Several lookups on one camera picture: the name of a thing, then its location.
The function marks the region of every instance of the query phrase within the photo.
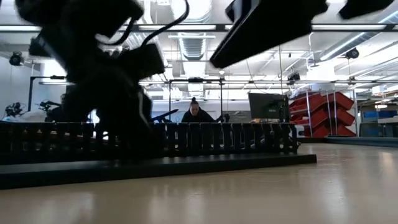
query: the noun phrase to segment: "metal frame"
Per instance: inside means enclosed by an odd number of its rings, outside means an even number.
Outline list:
[[[32,96],[33,96],[33,82],[35,79],[43,79],[43,78],[49,78],[52,80],[64,80],[66,79],[64,76],[56,76],[52,75],[50,77],[42,77],[42,76],[31,76],[30,81],[29,81],[29,98],[27,102],[27,110],[30,111],[32,109]]]
[[[333,81],[323,81],[323,80],[297,80],[297,81],[280,81],[280,80],[224,80],[224,79],[204,79],[200,78],[201,82],[194,83],[204,83],[204,84],[216,84],[222,80],[223,84],[387,84],[387,83],[398,83],[398,80],[333,80]],[[189,79],[173,79],[169,81],[141,81],[140,84],[169,84],[169,82],[180,82],[186,83]]]
[[[189,79],[173,79],[169,81],[163,82],[164,84],[169,84],[169,112],[172,110],[172,83],[179,82],[179,83],[196,83],[196,84],[203,84],[203,83],[214,83],[218,82],[220,85],[220,109],[221,115],[223,115],[223,83],[225,81],[223,78],[219,79],[202,79],[202,78],[189,78]]]
[[[329,118],[329,125],[330,125],[330,132],[331,134],[333,134],[333,130],[332,130],[332,123],[331,123],[331,113],[330,113],[330,101],[329,101],[329,97],[328,95],[330,94],[330,92],[328,92],[327,90],[321,90],[321,91],[314,91],[317,93],[326,93],[326,102],[328,105],[328,118]],[[357,116],[358,116],[358,99],[355,95],[355,91],[353,90],[353,98],[352,100],[354,101],[354,113],[355,113],[355,121],[354,121],[354,125],[355,125],[355,135],[358,137],[359,136],[359,131],[358,131],[358,120],[357,120]],[[313,133],[312,133],[312,120],[311,120],[311,111],[310,111],[310,95],[308,94],[308,90],[305,91],[305,96],[303,96],[306,98],[307,101],[307,109],[302,109],[300,111],[304,111],[307,110],[308,113],[308,125],[310,126],[310,133],[311,133],[311,137],[313,137]],[[333,90],[333,104],[334,104],[334,112],[335,112],[335,136],[338,136],[338,125],[337,125],[337,105],[336,105],[336,91]]]
[[[132,32],[153,32],[165,24],[136,24]],[[177,24],[169,32],[229,32],[232,24]],[[127,25],[122,26],[119,32],[124,32]],[[30,25],[1,25],[2,34],[38,34],[40,28]],[[312,32],[398,32],[395,24],[312,24]]]

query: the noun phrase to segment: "ceiling light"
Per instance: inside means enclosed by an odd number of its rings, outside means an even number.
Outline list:
[[[170,39],[215,39],[215,35],[169,35]]]
[[[345,3],[346,0],[326,0],[327,3]]]
[[[158,6],[169,6],[170,5],[169,0],[156,0],[156,3]]]
[[[387,105],[374,105],[376,109],[384,109],[387,108]]]
[[[158,30],[160,28],[163,28],[164,25],[138,25],[139,30]],[[125,31],[127,26],[122,26],[120,28],[120,31]],[[195,31],[195,30],[216,30],[216,25],[201,25],[201,24],[190,24],[190,25],[185,25],[185,24],[178,24],[175,25],[168,30],[187,30],[187,31]]]

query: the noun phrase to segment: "camera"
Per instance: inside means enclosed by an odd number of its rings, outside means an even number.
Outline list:
[[[300,74],[298,72],[292,72],[287,75],[287,81],[289,81],[289,85],[293,85],[294,81],[300,80]]]
[[[10,57],[10,61],[9,61],[9,63],[12,66],[17,66],[17,67],[23,66],[24,62],[25,62],[25,60],[22,56],[22,52],[13,52],[12,56]]]

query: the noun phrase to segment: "wall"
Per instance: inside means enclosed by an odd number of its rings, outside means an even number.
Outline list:
[[[46,60],[45,63],[42,64],[40,68],[40,75],[44,77],[50,77],[52,75],[57,76],[65,76],[66,73],[64,69],[55,61],[55,60]],[[50,80],[48,78],[44,78],[39,80],[38,82],[45,83],[55,83],[55,82],[65,82],[65,80]],[[66,85],[42,85],[46,86],[47,89],[47,99],[56,103],[60,103],[60,96],[64,94],[67,90]]]
[[[21,102],[26,105],[29,97],[29,80],[32,73],[31,68],[25,66],[13,67],[8,59],[0,57],[0,113],[4,113],[6,106]],[[40,75],[34,70],[33,75]],[[40,103],[47,98],[46,86],[34,84],[32,103]]]
[[[27,24],[25,21],[19,18],[15,9],[15,2],[13,0],[2,0],[0,2],[2,2],[0,7],[0,24]]]

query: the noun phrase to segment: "fluorescent light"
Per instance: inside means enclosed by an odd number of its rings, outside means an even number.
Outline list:
[[[123,26],[121,31],[126,30],[127,26]],[[162,25],[139,25],[139,30],[158,30],[164,26]],[[216,30],[216,25],[190,24],[190,25],[175,25],[168,30]]]
[[[48,78],[41,79],[41,82],[40,82],[41,85],[51,85],[50,83],[53,83],[53,85],[69,85],[68,82],[66,81],[66,79],[62,78],[67,75],[66,71],[54,59],[46,60],[42,64],[41,75],[43,77],[48,77]]]
[[[209,74],[200,75],[202,78],[210,77]],[[189,74],[181,74],[180,77],[182,78],[191,78],[192,76]]]
[[[72,85],[69,82],[39,82],[39,85],[60,85],[60,86],[67,86]]]
[[[384,100],[381,100],[381,101],[376,101],[376,102],[374,102],[375,104],[378,104],[378,103],[386,103],[386,102],[390,102],[392,99],[384,99]]]
[[[169,35],[170,39],[215,39],[215,35]]]
[[[38,32],[41,28],[37,26],[0,26],[0,32]]]
[[[338,29],[338,30],[347,30],[347,32],[352,32],[355,30],[380,30],[385,28],[386,25],[361,25],[361,24],[342,24],[342,25],[336,25],[336,24],[325,24],[325,25],[312,25],[312,28],[315,30],[333,30],[333,29]]]
[[[384,109],[387,108],[387,105],[374,105],[376,109]]]
[[[358,35],[356,35],[355,37],[351,38],[349,41],[341,44],[340,46],[338,46],[337,48],[335,48],[334,50],[332,50],[331,52],[329,52],[328,54],[324,55],[321,57],[321,60],[328,60],[330,56],[332,56],[333,54],[335,54],[337,51],[341,50],[343,47],[347,46],[348,44],[352,43],[352,41],[360,38],[362,35],[364,35],[365,33],[362,32]]]
[[[386,18],[382,19],[379,23],[387,22],[388,20],[395,17],[396,15],[398,15],[398,11],[393,12],[390,16],[387,16]]]
[[[151,85],[151,84],[164,84],[164,82],[160,81],[148,81],[148,82],[139,82],[140,85]]]
[[[326,0],[327,3],[345,3],[346,0]]]
[[[169,6],[170,1],[169,0],[156,0],[156,4],[158,6]]]
[[[188,84],[189,82],[188,82],[188,80],[173,80],[173,83],[186,83],[186,84]],[[210,83],[218,84],[220,82],[219,81],[208,81],[208,80],[204,79],[203,83],[206,83],[206,84],[210,84]],[[202,83],[189,83],[189,84],[199,85],[199,84],[202,84]]]

